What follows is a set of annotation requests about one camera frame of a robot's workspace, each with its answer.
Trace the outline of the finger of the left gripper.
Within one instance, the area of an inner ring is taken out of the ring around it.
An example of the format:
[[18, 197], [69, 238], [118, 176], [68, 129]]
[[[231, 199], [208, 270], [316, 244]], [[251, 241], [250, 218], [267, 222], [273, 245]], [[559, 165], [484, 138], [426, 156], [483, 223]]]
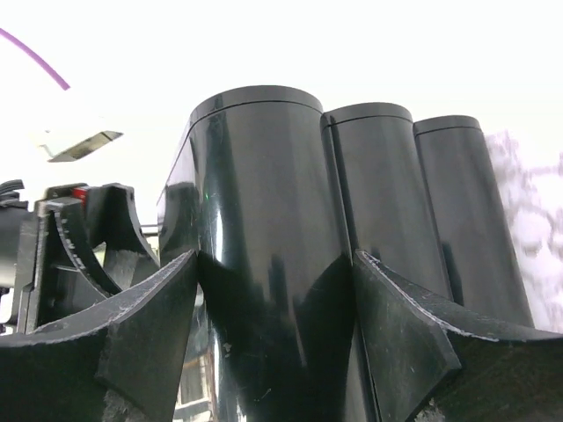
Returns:
[[145, 239], [130, 186], [109, 184], [87, 192], [87, 228], [92, 247], [106, 246], [102, 268], [122, 290], [159, 269], [159, 261]]
[[27, 300], [27, 330], [88, 309], [122, 291], [89, 244], [81, 200], [44, 200], [37, 216], [39, 232], [33, 286]]

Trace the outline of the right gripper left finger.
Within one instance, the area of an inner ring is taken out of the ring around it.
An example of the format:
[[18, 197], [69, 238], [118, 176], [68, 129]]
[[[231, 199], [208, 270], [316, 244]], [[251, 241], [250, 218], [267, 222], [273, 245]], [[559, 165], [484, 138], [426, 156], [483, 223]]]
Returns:
[[30, 334], [1, 338], [3, 421], [170, 421], [196, 296], [190, 251]]

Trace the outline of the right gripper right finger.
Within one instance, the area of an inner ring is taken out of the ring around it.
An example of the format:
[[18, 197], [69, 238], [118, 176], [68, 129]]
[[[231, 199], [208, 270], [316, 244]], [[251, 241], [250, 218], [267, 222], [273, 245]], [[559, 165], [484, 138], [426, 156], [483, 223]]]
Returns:
[[383, 421], [560, 421], [562, 337], [482, 316], [354, 256]]

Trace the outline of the black pink drawer organizer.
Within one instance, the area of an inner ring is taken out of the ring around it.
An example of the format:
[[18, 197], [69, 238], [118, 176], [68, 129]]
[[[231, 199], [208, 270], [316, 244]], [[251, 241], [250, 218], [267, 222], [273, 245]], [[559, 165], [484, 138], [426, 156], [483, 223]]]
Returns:
[[391, 103], [325, 112], [247, 86], [191, 113], [158, 202], [160, 258], [197, 254], [213, 421], [383, 421], [354, 256], [535, 329], [477, 120]]

